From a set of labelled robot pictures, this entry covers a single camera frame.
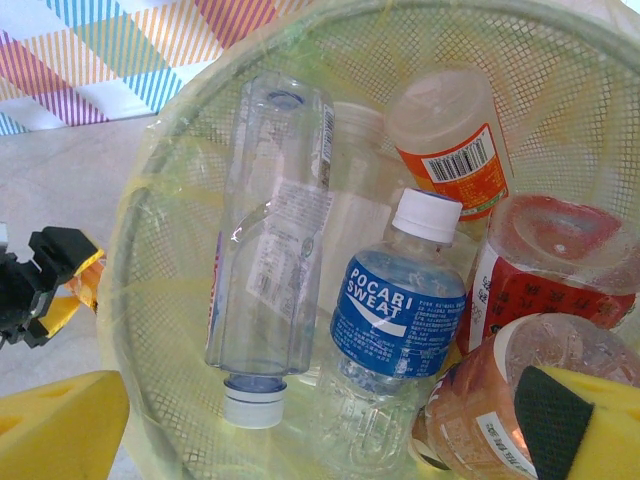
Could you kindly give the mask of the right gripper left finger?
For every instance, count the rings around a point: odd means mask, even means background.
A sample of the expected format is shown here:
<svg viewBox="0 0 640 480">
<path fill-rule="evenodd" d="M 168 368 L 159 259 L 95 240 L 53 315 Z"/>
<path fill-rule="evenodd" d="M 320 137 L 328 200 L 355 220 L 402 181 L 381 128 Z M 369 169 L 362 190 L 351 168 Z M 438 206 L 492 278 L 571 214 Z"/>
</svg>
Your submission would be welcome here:
<svg viewBox="0 0 640 480">
<path fill-rule="evenodd" d="M 121 374 L 95 371 L 1 398 L 3 479 L 106 479 L 127 425 Z"/>
</svg>

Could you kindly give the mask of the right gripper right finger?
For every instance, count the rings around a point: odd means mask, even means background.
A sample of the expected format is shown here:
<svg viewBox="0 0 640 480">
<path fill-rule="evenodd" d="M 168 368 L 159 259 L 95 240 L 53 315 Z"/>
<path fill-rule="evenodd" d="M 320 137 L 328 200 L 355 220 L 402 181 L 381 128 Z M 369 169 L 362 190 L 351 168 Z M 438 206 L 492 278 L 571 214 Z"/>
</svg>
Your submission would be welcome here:
<svg viewBox="0 0 640 480">
<path fill-rule="evenodd" d="M 515 414 L 539 479 L 637 479 L 639 389 L 528 366 Z"/>
</svg>

